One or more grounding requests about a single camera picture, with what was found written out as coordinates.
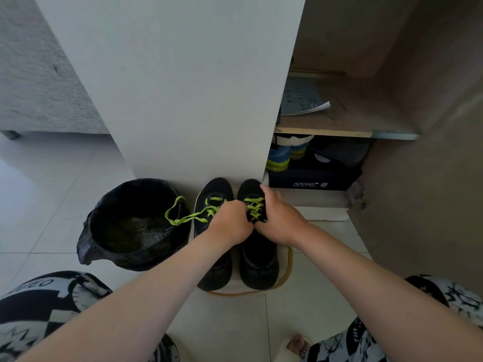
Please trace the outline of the person's left hand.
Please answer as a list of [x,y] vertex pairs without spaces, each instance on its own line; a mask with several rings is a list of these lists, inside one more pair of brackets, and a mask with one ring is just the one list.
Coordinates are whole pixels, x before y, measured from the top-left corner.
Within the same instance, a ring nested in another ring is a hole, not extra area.
[[226,247],[244,242],[254,231],[254,225],[247,219],[247,206],[240,200],[223,203],[211,220],[207,232]]

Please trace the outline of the person's right hand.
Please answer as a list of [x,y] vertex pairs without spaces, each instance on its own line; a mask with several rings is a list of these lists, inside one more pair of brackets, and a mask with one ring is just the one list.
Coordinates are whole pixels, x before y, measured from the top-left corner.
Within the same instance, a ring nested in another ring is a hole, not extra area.
[[274,243],[297,247],[303,238],[304,231],[309,228],[310,224],[293,206],[286,202],[279,191],[275,192],[278,192],[281,197],[280,233],[262,235]]

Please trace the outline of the green shoelace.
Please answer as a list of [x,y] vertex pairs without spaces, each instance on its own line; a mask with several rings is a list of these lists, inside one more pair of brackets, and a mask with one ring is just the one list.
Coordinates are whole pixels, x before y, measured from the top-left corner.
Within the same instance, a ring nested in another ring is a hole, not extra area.
[[[223,199],[221,197],[210,197],[210,198],[207,198],[205,200],[205,207],[200,211],[200,212],[196,212],[196,213],[193,213],[193,214],[189,214],[181,219],[170,219],[169,218],[169,215],[170,215],[170,212],[171,210],[176,207],[176,205],[178,205],[178,203],[181,201],[181,200],[185,200],[185,197],[182,196],[182,195],[179,195],[173,206],[171,208],[169,208],[166,212],[165,212],[165,218],[166,220],[168,220],[168,222],[173,225],[173,226],[179,226],[181,224],[185,224],[189,221],[192,221],[192,220],[197,220],[199,222],[202,222],[202,223],[208,223],[209,220],[206,218],[202,218],[201,215],[202,214],[207,214],[207,217],[214,217],[214,215],[219,211],[221,205],[225,202],[227,202],[227,199]],[[218,201],[220,202],[218,206],[213,206],[211,204],[211,201]]]
[[259,198],[245,198],[244,202],[247,206],[247,219],[249,222],[267,222],[265,199]]

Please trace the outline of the person's left forearm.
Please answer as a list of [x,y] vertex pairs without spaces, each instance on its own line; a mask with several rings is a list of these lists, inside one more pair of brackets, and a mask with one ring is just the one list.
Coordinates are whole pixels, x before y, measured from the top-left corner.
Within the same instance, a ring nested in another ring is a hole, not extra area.
[[17,362],[147,362],[203,275],[232,245],[226,231],[205,231],[83,311]]

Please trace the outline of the person's right forearm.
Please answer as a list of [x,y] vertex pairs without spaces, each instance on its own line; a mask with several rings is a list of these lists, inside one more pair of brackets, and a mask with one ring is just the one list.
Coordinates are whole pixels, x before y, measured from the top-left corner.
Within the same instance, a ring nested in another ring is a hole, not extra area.
[[483,362],[483,330],[309,225],[297,247],[340,291],[391,362]]

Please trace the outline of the black sneaker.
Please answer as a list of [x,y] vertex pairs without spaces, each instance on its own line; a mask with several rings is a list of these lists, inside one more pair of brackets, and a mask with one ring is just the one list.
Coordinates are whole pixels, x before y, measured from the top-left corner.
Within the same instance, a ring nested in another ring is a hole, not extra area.
[[[234,200],[233,190],[230,183],[221,177],[215,178],[208,182],[196,198],[194,213],[200,212],[205,207],[205,200],[210,197],[221,197],[227,201]],[[211,201],[213,206],[218,206],[220,202]],[[202,218],[207,218],[208,223],[202,223],[193,220],[194,237],[201,235],[209,226],[213,217],[207,217],[202,214]],[[203,291],[215,291],[224,287],[230,280],[232,275],[232,260],[230,251],[223,254],[209,269],[206,275],[198,283],[197,287]]]
[[[237,199],[265,198],[260,185],[256,179],[245,180]],[[277,245],[254,229],[240,245],[239,273],[243,283],[252,289],[261,291],[273,287],[279,275]]]

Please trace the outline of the dark shoe box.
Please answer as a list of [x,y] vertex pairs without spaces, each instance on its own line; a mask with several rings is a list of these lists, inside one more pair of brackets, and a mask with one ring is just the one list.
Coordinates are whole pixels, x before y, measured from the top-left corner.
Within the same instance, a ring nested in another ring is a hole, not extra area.
[[360,165],[348,167],[338,161],[319,161],[309,153],[290,160],[284,171],[268,171],[269,186],[280,189],[346,191],[362,175]]

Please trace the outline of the white tray with yellow rim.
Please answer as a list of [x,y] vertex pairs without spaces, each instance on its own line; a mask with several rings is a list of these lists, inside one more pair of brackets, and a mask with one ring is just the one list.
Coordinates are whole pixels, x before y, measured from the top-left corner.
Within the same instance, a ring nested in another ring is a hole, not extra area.
[[279,260],[279,275],[273,287],[267,290],[255,290],[246,286],[239,273],[240,246],[237,245],[230,250],[232,260],[232,275],[229,282],[222,288],[215,291],[207,291],[209,294],[221,297],[237,297],[259,292],[269,292],[283,286],[290,278],[293,269],[293,249],[288,246],[277,245],[277,256]]

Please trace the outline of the grey shoe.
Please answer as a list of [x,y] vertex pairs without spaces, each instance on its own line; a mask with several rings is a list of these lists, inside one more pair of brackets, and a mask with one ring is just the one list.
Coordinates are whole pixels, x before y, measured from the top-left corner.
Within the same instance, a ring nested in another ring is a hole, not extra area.
[[310,141],[309,149],[331,161],[354,167],[362,163],[373,141],[371,138],[317,135]]

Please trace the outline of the metal cabinet hinge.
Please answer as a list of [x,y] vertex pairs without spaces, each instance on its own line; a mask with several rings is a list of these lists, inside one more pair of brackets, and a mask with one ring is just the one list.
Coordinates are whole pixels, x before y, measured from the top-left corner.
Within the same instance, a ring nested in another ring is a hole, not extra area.
[[355,208],[358,211],[364,211],[366,209],[365,191],[363,183],[358,180],[347,189],[347,195],[352,208]]

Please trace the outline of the black bin with bag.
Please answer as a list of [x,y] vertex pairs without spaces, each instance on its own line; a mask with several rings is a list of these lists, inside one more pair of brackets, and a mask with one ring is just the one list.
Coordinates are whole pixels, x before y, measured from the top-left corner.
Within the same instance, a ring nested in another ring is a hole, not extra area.
[[101,197],[84,221],[76,250],[80,264],[108,260],[147,271],[188,243],[191,212],[168,182],[138,178]]

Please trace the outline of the grey paper booklet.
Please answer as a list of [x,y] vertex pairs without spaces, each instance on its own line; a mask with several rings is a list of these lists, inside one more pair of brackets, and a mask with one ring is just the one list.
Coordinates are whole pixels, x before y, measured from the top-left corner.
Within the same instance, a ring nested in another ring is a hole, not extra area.
[[315,113],[331,108],[319,94],[316,78],[287,77],[281,100],[281,116]]

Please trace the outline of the wooden cabinet shelf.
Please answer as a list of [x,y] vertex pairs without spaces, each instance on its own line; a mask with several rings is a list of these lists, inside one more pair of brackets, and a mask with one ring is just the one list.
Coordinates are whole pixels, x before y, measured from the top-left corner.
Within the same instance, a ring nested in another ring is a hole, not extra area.
[[416,140],[420,135],[373,78],[296,70],[288,75],[314,78],[320,96],[331,106],[315,113],[281,116],[275,133],[394,140]]

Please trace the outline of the white cabinet door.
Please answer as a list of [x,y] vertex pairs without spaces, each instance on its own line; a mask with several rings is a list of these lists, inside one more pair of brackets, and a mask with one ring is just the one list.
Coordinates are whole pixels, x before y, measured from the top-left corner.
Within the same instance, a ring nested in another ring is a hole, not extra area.
[[305,0],[35,0],[136,177],[262,180]]

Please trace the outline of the white slipper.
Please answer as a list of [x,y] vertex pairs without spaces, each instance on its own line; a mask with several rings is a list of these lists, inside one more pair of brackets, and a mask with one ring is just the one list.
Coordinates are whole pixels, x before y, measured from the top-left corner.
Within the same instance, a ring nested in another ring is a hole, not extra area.
[[289,362],[306,362],[311,346],[312,342],[305,336],[294,334],[288,339],[284,351]]

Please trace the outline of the brown cabinet door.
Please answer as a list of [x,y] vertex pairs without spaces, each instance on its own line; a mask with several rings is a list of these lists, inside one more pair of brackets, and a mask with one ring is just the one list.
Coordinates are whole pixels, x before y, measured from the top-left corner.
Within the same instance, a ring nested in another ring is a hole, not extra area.
[[373,145],[351,220],[388,270],[483,295],[483,0],[419,0],[376,78],[421,135]]

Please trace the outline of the black and white patterned shorts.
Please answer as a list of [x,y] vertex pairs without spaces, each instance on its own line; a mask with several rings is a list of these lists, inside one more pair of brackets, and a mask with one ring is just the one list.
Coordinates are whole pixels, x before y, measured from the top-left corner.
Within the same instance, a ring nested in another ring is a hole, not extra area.
[[[461,285],[430,275],[405,279],[483,330],[483,298]],[[65,323],[112,294],[92,274],[60,271],[24,282],[0,297],[0,362],[20,355]],[[276,362],[289,362],[281,346]],[[366,326],[356,318],[349,327],[312,344],[306,362],[391,362]]]

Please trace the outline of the grey fabric sofa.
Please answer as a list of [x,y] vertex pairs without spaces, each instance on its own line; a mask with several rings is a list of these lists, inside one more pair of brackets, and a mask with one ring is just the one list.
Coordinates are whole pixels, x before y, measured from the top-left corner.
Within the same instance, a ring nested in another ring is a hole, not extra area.
[[0,130],[109,134],[35,0],[0,0]]

